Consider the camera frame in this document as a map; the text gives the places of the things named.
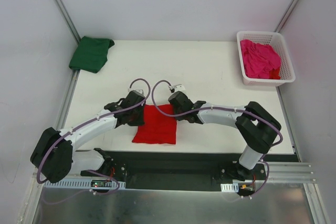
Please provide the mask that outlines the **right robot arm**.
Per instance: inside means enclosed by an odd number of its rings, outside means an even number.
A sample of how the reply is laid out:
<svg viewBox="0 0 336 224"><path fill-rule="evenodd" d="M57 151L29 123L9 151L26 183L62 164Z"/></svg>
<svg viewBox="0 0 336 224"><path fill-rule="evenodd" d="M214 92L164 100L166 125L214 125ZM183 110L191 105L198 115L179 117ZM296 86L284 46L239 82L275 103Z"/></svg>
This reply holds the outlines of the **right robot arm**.
<svg viewBox="0 0 336 224"><path fill-rule="evenodd" d="M178 121L196 124L218 124L238 129L246 147L235 165L225 168L227 176L245 181L255 173L257 163L269 152L281 124L259 103L250 101L246 106L224 107L206 101L192 102L182 91L169 99Z"/></svg>

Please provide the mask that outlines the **red t shirt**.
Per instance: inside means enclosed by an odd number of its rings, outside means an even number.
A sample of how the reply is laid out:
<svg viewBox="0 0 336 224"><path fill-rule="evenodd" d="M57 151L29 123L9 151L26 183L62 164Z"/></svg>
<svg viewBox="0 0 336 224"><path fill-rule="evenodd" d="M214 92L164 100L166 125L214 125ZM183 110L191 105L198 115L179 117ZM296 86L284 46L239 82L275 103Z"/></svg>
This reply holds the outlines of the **red t shirt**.
<svg viewBox="0 0 336 224"><path fill-rule="evenodd" d="M176 144L177 121L160 113L154 105L144 108L144 125L139 126L132 140L143 144Z"/></svg>

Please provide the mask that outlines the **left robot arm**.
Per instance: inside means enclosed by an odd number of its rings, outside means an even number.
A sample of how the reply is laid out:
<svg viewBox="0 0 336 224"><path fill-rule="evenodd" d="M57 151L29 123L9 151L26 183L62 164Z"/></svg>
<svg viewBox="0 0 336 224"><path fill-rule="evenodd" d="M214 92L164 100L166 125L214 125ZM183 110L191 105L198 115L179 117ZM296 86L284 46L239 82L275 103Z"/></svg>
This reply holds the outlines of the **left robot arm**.
<svg viewBox="0 0 336 224"><path fill-rule="evenodd" d="M108 103L97 115L77 126L45 129L33 150L30 162L51 183L68 174L109 176L112 158L101 148L89 151L79 148L107 131L119 126L144 125L145 96L141 90L130 90L125 98Z"/></svg>

